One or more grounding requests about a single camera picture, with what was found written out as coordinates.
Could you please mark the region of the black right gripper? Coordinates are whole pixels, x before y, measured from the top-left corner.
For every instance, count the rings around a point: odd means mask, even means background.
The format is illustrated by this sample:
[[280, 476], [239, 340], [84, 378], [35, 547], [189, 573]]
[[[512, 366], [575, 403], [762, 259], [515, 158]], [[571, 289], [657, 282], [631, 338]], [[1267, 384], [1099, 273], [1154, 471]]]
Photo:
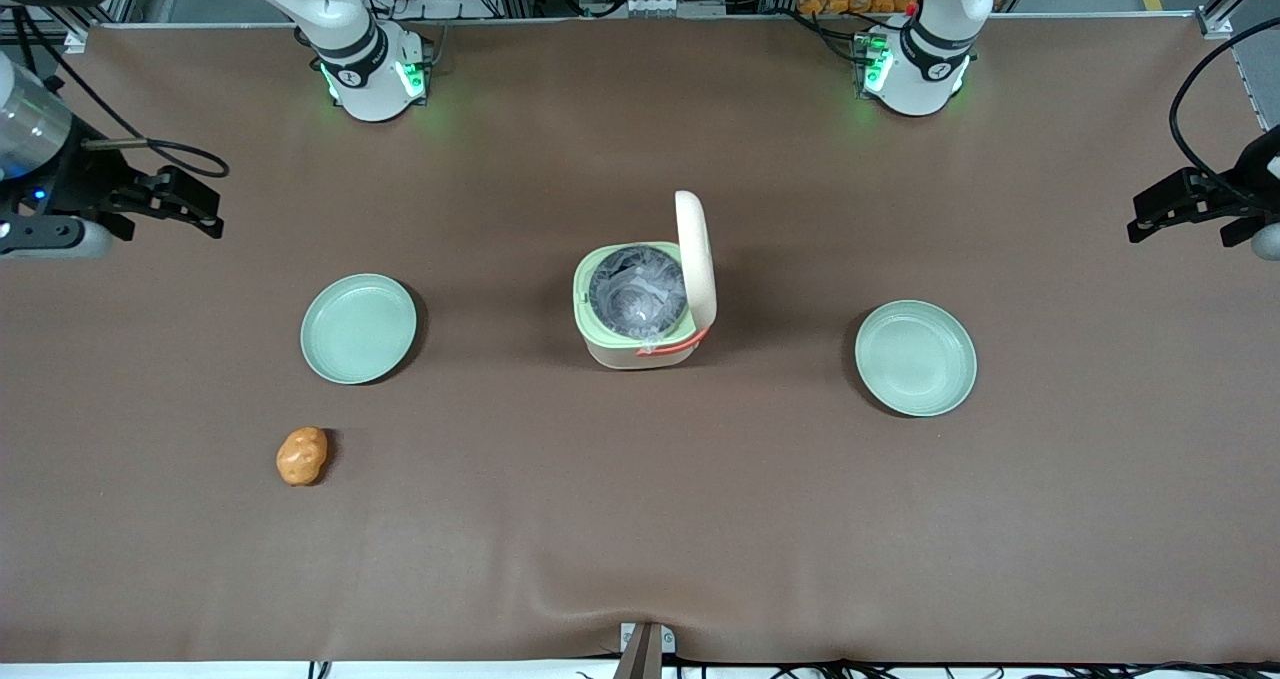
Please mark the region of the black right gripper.
[[3, 214], [61, 214], [97, 220], [120, 241], [134, 238], [131, 215], [192, 225], [212, 240], [223, 237], [224, 220], [216, 213], [220, 195], [187, 170], [165, 165], [150, 178], [150, 193], [160, 205], [133, 204], [148, 174], [132, 167], [109, 143], [73, 140], [55, 158], [27, 174], [3, 182]]

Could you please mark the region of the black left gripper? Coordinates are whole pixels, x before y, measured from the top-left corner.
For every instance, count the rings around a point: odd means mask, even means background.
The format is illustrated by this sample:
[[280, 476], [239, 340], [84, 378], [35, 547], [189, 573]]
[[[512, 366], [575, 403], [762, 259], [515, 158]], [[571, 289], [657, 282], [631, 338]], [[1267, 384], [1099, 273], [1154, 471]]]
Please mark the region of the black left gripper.
[[[1220, 229], [1226, 249], [1248, 243], [1252, 249], [1277, 247], [1277, 179], [1279, 128], [1272, 127], [1251, 141], [1235, 164], [1215, 172], [1197, 155], [1194, 168], [1181, 168], [1143, 190], [1133, 199], [1135, 217], [1126, 225], [1130, 243], [1146, 241], [1152, 234], [1183, 224], [1199, 224], [1234, 217]], [[1210, 202], [1201, 202], [1204, 187], [1219, 195], [1219, 211]]]

